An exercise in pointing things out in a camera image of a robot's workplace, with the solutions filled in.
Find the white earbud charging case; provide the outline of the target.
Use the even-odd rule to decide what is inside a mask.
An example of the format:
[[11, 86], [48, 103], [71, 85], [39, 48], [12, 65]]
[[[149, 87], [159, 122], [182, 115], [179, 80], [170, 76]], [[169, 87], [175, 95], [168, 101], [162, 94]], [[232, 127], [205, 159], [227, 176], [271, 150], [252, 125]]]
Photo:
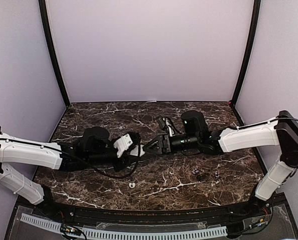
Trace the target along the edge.
[[129, 152], [129, 155], [134, 157], [142, 157], [144, 154], [143, 145], [140, 145], [140, 148], [137, 146]]

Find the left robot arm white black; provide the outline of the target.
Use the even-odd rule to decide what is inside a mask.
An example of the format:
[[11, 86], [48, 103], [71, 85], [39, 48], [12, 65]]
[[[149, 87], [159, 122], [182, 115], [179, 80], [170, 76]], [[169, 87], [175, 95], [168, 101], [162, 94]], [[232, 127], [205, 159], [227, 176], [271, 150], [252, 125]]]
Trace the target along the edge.
[[53, 203], [51, 190], [29, 180], [10, 164], [75, 172], [93, 168], [96, 162], [119, 163], [134, 142], [130, 133], [114, 141], [109, 140], [109, 136], [106, 129], [93, 127], [86, 129], [83, 136], [71, 144], [47, 143], [10, 136], [3, 133], [0, 127], [0, 184], [39, 206], [48, 218], [55, 218], [59, 214], [59, 206]]

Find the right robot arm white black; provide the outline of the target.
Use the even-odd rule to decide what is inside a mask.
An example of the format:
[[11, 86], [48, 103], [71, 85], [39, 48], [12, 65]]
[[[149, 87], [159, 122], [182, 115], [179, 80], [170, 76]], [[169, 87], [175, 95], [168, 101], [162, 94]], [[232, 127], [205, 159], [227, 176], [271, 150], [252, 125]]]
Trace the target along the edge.
[[183, 134], [173, 135], [166, 123], [166, 134], [160, 134], [144, 145], [146, 153], [168, 155], [187, 150], [219, 156], [237, 150], [274, 146], [280, 155], [255, 187], [252, 200], [244, 205], [244, 213], [256, 216], [263, 202], [298, 169], [298, 119], [282, 110], [268, 120], [243, 126], [209, 130], [203, 113], [190, 110], [181, 115]]

